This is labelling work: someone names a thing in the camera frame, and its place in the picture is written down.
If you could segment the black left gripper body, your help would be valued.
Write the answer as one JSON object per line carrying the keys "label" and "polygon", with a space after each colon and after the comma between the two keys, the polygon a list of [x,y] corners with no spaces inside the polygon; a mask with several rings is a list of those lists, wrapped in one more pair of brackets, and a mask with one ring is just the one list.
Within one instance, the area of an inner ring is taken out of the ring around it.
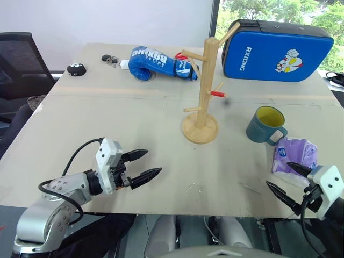
{"label": "black left gripper body", "polygon": [[119,190],[123,187],[128,187],[131,184],[131,179],[125,174],[125,163],[128,161],[130,161],[130,155],[129,153],[124,153],[117,165],[112,165],[110,167],[110,173],[113,176],[114,187],[116,190]]}

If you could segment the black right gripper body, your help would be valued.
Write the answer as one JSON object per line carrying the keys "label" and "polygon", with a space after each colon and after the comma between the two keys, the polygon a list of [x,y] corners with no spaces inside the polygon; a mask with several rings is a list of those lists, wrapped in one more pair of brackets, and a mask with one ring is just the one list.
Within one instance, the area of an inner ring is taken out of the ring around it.
{"label": "black right gripper body", "polygon": [[321,190],[319,185],[309,185],[304,189],[305,195],[303,196],[303,201],[308,200],[309,203],[306,205],[306,208],[310,209],[312,212],[317,213],[320,206],[323,203]]}

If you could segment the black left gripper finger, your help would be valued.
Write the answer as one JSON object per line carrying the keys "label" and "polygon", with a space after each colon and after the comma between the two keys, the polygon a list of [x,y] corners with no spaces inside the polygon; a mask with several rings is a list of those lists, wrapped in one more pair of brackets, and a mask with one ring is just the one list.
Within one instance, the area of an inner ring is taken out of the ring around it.
{"label": "black left gripper finger", "polygon": [[148,153],[146,149],[135,149],[122,155],[122,162],[132,162]]}
{"label": "black left gripper finger", "polygon": [[154,177],[156,177],[162,168],[152,168],[142,172],[139,176],[135,178],[128,177],[129,185],[132,190],[150,182]]}

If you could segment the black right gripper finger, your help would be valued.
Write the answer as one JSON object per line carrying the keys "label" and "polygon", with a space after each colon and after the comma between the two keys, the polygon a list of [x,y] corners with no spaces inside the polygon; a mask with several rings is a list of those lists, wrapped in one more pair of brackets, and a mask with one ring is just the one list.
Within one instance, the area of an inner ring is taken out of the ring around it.
{"label": "black right gripper finger", "polygon": [[285,205],[287,205],[295,215],[299,216],[301,212],[301,205],[298,204],[295,200],[289,197],[286,192],[280,188],[278,185],[266,181],[268,188],[273,192],[273,194]]}
{"label": "black right gripper finger", "polygon": [[296,173],[300,174],[302,177],[307,178],[307,176],[311,173],[312,169],[304,166],[299,163],[295,162],[288,162],[287,163],[290,168],[292,168]]}

